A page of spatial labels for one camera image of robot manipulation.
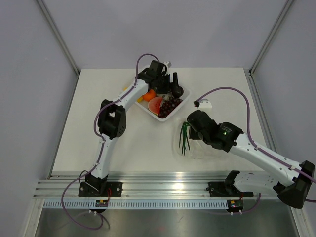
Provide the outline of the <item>clear zip top bag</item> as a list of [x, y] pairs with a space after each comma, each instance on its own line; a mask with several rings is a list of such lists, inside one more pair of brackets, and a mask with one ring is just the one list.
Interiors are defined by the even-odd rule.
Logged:
[[172, 138], [173, 153], [182, 160], [213, 160], [225, 157], [225, 153], [216, 150], [201, 140], [190, 138], [190, 126], [184, 118], [177, 119]]

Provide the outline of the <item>green scallion bunch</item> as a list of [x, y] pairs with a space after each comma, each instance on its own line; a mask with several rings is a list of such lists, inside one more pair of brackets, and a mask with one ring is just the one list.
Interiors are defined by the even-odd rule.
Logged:
[[189, 134], [190, 125], [187, 121], [184, 121], [181, 125], [180, 135], [179, 135], [179, 149], [181, 151], [181, 155], [185, 156], [187, 151], [191, 149], [189, 143]]

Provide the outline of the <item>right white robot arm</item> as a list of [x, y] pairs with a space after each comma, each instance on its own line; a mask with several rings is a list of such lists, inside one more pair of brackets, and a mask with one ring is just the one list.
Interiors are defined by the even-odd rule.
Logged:
[[233, 170], [214, 191], [220, 197], [238, 197], [246, 193], [266, 193], [276, 195], [286, 205], [301, 209], [307, 200], [312, 185], [315, 165], [309, 161], [299, 163], [287, 159], [272, 150], [255, 145], [248, 134], [229, 123], [217, 124], [201, 110], [187, 117], [194, 135], [212, 148], [239, 156], [267, 172], [266, 175], [254, 172]]

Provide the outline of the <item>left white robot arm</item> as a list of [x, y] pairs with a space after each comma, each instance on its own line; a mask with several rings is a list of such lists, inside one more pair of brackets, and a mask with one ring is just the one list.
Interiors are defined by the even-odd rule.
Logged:
[[101, 197], [110, 193], [107, 179], [115, 144], [126, 130], [126, 112], [151, 89], [170, 90], [171, 63], [153, 60], [136, 74], [135, 81], [114, 100], [104, 100], [94, 120], [94, 132], [100, 137], [100, 154], [81, 183], [81, 197]]

